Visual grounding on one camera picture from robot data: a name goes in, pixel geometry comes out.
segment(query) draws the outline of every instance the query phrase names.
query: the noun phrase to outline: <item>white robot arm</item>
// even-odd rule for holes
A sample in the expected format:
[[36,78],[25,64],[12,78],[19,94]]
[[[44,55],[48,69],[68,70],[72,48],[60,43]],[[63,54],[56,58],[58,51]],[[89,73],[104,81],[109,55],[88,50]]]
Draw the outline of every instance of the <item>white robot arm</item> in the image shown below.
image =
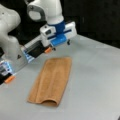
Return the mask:
[[75,22],[65,24],[60,0],[34,0],[28,4],[27,12],[34,21],[46,20],[40,28],[41,42],[44,47],[55,48],[69,42],[77,35]]
[[27,64],[17,38],[8,35],[20,24],[20,21],[16,11],[0,4],[0,47],[4,51],[4,60],[11,63],[15,72]]

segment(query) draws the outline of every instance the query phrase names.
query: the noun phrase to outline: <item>white table surface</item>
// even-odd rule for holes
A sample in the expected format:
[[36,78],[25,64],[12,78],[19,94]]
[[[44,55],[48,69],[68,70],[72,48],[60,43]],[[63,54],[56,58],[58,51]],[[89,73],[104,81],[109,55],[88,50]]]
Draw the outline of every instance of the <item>white table surface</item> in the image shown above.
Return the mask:
[[[59,107],[27,102],[46,59],[70,56],[72,70]],[[120,50],[77,36],[42,54],[9,85],[0,86],[0,120],[118,120],[120,116]]]

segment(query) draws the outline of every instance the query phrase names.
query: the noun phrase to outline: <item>brown cloth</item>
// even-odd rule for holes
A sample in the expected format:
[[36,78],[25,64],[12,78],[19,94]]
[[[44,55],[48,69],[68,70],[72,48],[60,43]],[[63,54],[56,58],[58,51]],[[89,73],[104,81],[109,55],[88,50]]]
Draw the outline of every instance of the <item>brown cloth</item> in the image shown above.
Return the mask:
[[28,102],[58,106],[69,79],[69,57],[46,60],[28,97]]

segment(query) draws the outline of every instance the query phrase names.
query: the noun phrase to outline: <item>background wall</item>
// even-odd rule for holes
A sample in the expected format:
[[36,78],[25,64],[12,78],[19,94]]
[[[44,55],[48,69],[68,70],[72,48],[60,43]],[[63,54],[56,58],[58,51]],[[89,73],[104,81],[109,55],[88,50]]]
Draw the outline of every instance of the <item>background wall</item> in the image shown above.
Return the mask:
[[[15,9],[22,22],[12,33],[25,44],[37,34],[44,22],[31,21],[23,0],[1,0],[3,5]],[[74,20],[79,34],[120,48],[119,0],[61,0],[65,21]]]
[[120,0],[64,0],[79,34],[120,48]]

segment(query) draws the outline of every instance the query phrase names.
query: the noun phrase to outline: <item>folded towel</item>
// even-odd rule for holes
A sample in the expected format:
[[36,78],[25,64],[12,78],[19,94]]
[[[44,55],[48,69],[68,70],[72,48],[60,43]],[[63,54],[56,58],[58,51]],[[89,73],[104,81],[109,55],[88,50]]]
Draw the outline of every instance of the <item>folded towel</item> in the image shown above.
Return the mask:
[[46,60],[28,97],[28,102],[58,106],[67,85],[72,60],[69,57]]

